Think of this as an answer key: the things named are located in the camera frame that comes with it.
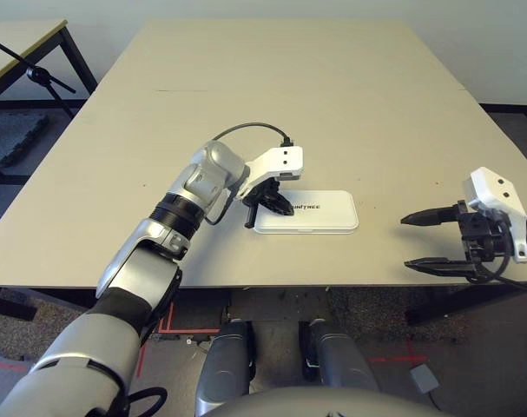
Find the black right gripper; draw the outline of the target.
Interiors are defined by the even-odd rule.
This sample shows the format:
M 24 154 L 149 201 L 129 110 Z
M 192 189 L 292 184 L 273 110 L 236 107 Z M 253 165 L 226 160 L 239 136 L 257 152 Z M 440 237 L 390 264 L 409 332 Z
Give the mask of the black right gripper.
M 458 222 L 465 261 L 447 258 L 419 258 L 404 265 L 420 273 L 436 276 L 464 277 L 467 281 L 506 281 L 502 274 L 508 267 L 513 246 L 510 218 L 503 211 L 488 208 L 471 212 L 460 200 L 456 206 L 429 208 L 411 213 L 400 220 L 413 226 L 436 226 Z

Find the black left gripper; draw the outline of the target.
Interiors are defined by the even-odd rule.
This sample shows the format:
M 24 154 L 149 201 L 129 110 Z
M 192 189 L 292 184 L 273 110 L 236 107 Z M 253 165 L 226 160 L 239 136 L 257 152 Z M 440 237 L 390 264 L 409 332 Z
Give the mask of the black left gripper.
M 278 193 L 279 186 L 278 181 L 264 181 L 248 193 L 244 198 L 244 205 L 248 208 L 245 228 L 254 227 L 260 205 L 277 215 L 294 215 L 293 205 Z

